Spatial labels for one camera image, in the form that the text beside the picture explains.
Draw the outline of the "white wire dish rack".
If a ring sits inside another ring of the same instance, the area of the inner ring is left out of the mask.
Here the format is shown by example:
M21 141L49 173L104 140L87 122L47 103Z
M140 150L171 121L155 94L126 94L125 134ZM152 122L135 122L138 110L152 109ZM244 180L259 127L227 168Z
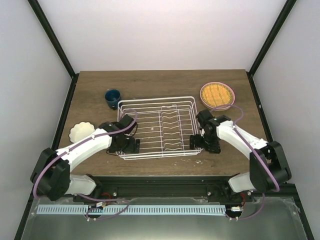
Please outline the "white wire dish rack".
M139 153L121 152L119 156L129 161L198 155L201 148L190 148L190 136L200 133L197 113L192 96L121 100L117 118L136 119L133 132L140 145Z

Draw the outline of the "yellow woven bamboo tray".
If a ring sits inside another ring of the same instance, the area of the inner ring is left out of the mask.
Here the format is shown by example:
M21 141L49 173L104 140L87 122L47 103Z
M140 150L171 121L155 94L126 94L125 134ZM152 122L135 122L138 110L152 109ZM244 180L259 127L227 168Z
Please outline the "yellow woven bamboo tray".
M210 107L231 104L234 100L232 91L221 83L209 83L205 85L200 96L202 101Z

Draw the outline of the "dark blue ceramic mug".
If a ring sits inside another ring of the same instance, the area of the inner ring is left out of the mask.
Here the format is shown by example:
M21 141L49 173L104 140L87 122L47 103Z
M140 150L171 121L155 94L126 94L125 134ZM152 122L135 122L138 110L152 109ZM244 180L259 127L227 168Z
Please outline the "dark blue ceramic mug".
M121 93L117 89L109 89L104 94L104 99L108 107L112 110L117 110L118 103L122 100Z

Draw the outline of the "white scalloped bowl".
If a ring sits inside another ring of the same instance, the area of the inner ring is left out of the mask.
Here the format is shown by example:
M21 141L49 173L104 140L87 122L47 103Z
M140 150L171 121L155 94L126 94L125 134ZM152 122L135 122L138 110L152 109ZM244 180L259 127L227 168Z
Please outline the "white scalloped bowl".
M71 143L76 143L95 131L95 127L90 122L80 122L75 124L69 131L69 140Z

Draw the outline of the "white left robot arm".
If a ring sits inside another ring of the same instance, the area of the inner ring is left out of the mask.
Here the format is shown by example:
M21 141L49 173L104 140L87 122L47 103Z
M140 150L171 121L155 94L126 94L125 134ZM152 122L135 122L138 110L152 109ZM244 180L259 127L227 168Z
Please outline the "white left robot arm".
M130 135L137 127L136 117L126 114L120 121L102 123L88 136L67 147L44 149L30 176L33 197L45 196L56 201L65 195L79 195L97 202L102 196L102 183L90 174L75 175L72 171L102 150L139 153L140 141Z

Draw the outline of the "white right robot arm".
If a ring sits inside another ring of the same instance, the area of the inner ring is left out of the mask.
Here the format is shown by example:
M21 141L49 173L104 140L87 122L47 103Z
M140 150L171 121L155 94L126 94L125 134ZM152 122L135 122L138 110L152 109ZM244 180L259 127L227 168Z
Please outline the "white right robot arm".
M196 119L201 132L190 136L190 149L219 154L220 142L225 141L249 160L249 171L232 176L228 185L222 188L225 200L232 202L243 191L278 192L281 184L291 179L292 173L279 142L257 138L238 127L229 117L214 117L209 110L200 111Z

